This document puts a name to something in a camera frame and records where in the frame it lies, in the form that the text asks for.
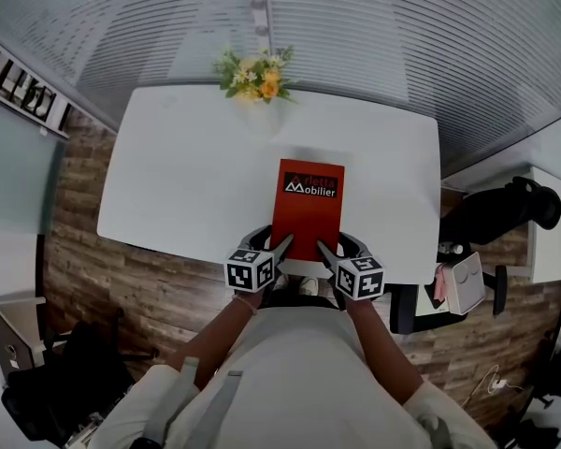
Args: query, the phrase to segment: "red book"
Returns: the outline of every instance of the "red book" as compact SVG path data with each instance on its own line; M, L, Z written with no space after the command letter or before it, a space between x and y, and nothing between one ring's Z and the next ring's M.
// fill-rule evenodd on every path
M294 234L288 258L322 261L316 242L338 247L345 168L323 163L280 160L271 247Z

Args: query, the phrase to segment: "power plug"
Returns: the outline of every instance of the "power plug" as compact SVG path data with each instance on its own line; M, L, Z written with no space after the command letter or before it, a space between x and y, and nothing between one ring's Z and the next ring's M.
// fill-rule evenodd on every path
M493 381L493 383L490 384L490 390L491 392L496 391L497 389L502 389L506 385L507 385L506 379L499 379L498 381Z

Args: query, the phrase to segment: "forearm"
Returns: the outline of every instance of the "forearm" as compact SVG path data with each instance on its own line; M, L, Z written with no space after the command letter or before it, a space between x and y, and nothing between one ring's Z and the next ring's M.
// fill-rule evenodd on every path
M424 380L393 341L370 301L347 304L366 362L379 384L405 404Z
M260 305L261 296L242 297L255 308ZM234 299L197 336L174 353L166 361L167 365L180 370L185 357L197 357L199 366L195 375L195 385L203 389L224 362L226 355L252 316L252 310L248 305Z

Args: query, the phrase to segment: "white shoe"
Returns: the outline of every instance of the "white shoe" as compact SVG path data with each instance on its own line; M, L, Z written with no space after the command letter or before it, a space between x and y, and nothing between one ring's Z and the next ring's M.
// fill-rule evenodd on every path
M299 284L299 294L318 296L318 280L316 278L304 278Z
M272 291L276 291L277 289L285 289L289 285L289 277L281 273L277 281L274 283L274 287Z

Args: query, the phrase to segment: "person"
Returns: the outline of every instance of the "person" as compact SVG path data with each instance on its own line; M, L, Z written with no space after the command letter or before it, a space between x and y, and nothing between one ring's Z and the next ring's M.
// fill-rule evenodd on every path
M199 361L194 397L168 426L166 449L496 447L423 380L370 300L345 298L346 311L339 311L317 295L315 279L297 287L281 276L274 289L265 304L264 291L235 295L165 365L152 367L95 432L90 449L131 447L192 357ZM219 422L199 427L236 374L230 405L212 412Z

